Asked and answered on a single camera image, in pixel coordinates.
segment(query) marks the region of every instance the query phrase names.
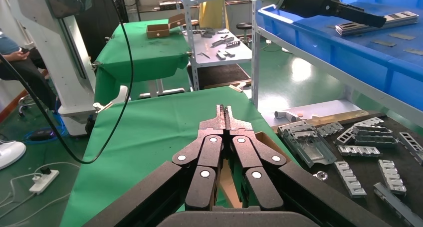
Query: person's hand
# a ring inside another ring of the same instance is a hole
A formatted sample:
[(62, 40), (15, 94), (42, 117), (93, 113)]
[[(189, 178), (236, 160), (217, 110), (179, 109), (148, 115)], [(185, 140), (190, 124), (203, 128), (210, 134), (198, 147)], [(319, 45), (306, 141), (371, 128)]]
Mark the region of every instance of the person's hand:
[(29, 52), (27, 53), (23, 53), (21, 51), (15, 51), (12, 52), (11, 54), (7, 55), (6, 60), (8, 61), (22, 61), (25, 60), (26, 58), (28, 58)]

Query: white metal shelf frame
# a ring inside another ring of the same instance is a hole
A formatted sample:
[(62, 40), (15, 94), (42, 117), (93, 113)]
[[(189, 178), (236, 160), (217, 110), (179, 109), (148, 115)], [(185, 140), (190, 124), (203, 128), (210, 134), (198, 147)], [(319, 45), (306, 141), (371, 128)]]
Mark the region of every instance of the white metal shelf frame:
[(261, 2), (254, 1), (253, 2), (253, 57), (252, 57), (252, 73), (253, 73), (253, 80), (252, 80), (252, 87), (253, 87), (253, 94), (252, 94), (252, 102), (257, 106), (258, 102), (258, 70), (259, 70), (259, 52), (257, 47), (259, 47), (260, 36), (271, 40), (272, 42), (276, 43), (280, 47), (286, 48), (292, 54), (296, 55), (299, 58), (302, 58), (308, 61), (310, 64), (324, 70), (329, 75), (333, 76), (334, 78), (338, 79), (342, 83), (346, 84), (346, 90), (344, 91), (345, 96), (344, 98), (350, 102), (352, 100), (352, 93), (353, 90), (357, 90), (358, 92), (368, 96), (372, 100), (384, 105), (385, 107), (389, 108), (390, 110), (396, 112), (397, 114), (401, 115), (402, 117), (414, 122), (419, 126), (423, 126), (423, 112), (418, 110), (415, 107), (412, 107), (376, 88), (373, 86), (349, 75), (348, 73), (338, 69), (337, 67), (313, 56), (312, 54), (301, 50), (300, 48), (282, 40), (281, 38), (277, 37), (276, 35), (266, 31), (264, 28), (260, 27), (256, 23), (256, 13), (261, 9)]

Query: yellow object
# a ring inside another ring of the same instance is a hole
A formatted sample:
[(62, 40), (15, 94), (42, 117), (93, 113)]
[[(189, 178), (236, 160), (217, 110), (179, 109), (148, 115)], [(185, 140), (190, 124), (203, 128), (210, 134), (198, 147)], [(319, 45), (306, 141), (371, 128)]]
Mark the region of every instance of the yellow object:
[(225, 8), (226, 28), (229, 30), (224, 0), (212, 0), (200, 4), (200, 27), (222, 28), (222, 8)]

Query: white fan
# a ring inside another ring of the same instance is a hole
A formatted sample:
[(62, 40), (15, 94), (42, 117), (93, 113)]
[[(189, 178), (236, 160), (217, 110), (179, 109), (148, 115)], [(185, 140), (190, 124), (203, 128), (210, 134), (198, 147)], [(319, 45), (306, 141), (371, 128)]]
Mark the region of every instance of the white fan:
[(4, 142), (0, 140), (0, 170), (19, 160), (25, 153), (26, 146), (19, 141)]

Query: stool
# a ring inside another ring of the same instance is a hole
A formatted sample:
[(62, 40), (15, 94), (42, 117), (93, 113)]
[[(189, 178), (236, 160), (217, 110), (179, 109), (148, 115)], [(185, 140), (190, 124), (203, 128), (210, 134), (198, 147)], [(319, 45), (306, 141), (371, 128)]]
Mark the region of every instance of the stool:
[(239, 40), (241, 40), (245, 45), (250, 47), (251, 38), (247, 37), (247, 30), (251, 30), (251, 22), (240, 22), (236, 25), (236, 28), (239, 30), (244, 30), (244, 37), (241, 37)]

